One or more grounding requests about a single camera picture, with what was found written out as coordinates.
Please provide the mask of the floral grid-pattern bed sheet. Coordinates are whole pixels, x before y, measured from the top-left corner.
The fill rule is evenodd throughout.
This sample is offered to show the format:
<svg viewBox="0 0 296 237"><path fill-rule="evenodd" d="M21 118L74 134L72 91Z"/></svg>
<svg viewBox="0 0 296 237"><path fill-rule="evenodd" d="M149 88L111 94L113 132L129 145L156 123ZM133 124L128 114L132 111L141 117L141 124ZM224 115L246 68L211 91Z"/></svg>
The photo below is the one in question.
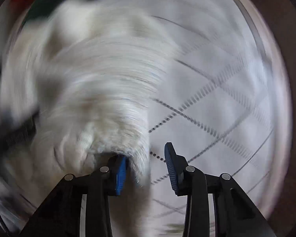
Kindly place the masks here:
<svg viewBox="0 0 296 237"><path fill-rule="evenodd" d="M149 236L180 236L185 199L170 188L166 142L203 172L230 173L268 217L287 171L290 118L274 40L249 0L102 0L138 7L180 45L150 101Z"/></svg>

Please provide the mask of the cream fuzzy tweed jacket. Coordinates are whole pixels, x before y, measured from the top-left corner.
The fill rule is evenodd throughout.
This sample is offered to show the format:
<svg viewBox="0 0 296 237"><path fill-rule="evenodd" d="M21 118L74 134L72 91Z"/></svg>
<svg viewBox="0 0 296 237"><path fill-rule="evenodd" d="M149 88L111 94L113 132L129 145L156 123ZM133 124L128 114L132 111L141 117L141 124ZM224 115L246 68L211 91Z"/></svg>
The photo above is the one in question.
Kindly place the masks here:
<svg viewBox="0 0 296 237"><path fill-rule="evenodd" d="M19 126L37 112L36 133L0 166L26 211L65 174L90 174L119 153L130 171L112 205L114 232L153 236L148 107L177 53L143 10L99 1L66 0L22 27L3 64L0 120Z"/></svg>

